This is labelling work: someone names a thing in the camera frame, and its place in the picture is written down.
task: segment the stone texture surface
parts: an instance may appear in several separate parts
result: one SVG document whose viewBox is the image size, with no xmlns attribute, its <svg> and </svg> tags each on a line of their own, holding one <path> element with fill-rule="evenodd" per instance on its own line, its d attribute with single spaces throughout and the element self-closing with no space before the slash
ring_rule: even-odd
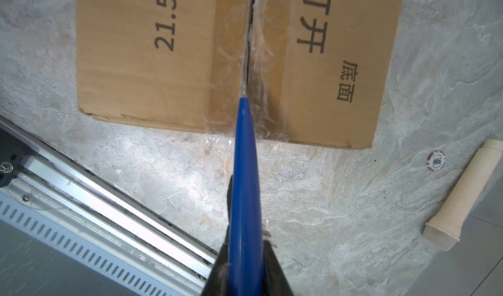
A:
<svg viewBox="0 0 503 296">
<path fill-rule="evenodd" d="M 218 249 L 233 139 L 80 114 L 74 10 L 0 0 L 0 114 Z M 404 0 L 373 149 L 258 142 L 263 218 L 297 295 L 402 295 L 431 261 L 424 222 L 503 139 L 502 19 L 503 0 Z"/>
</svg>

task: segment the brown cardboard box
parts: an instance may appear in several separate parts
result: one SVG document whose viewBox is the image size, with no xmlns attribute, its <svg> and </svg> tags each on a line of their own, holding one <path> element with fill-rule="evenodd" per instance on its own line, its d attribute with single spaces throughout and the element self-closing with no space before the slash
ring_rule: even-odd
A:
<svg viewBox="0 0 503 296">
<path fill-rule="evenodd" d="M 77 0 L 81 111 L 166 129 L 233 129 L 249 0 L 176 2 Z M 248 98 L 257 134 L 372 147 L 400 8 L 401 0 L 255 0 Z M 173 51 L 160 39 L 156 48 L 156 37 L 173 38 Z"/>
</svg>

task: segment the poker chip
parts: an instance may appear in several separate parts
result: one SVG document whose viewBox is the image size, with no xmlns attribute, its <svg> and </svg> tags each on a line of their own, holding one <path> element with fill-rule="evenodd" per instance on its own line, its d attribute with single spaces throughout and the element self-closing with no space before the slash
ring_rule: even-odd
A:
<svg viewBox="0 0 503 296">
<path fill-rule="evenodd" d="M 441 150 L 436 150 L 428 156 L 426 165 L 431 171 L 438 171 L 445 164 L 445 154 Z"/>
</svg>

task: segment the microphone mesh head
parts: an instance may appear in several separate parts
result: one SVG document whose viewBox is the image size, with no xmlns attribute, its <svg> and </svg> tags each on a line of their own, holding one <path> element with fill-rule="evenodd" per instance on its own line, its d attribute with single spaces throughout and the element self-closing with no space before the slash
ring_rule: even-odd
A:
<svg viewBox="0 0 503 296">
<path fill-rule="evenodd" d="M 429 225 L 424 227 L 423 237 L 432 245 L 443 251 L 451 249 L 454 247 L 456 242 L 458 242 L 456 238 L 451 237 L 443 231 L 437 230 Z"/>
</svg>

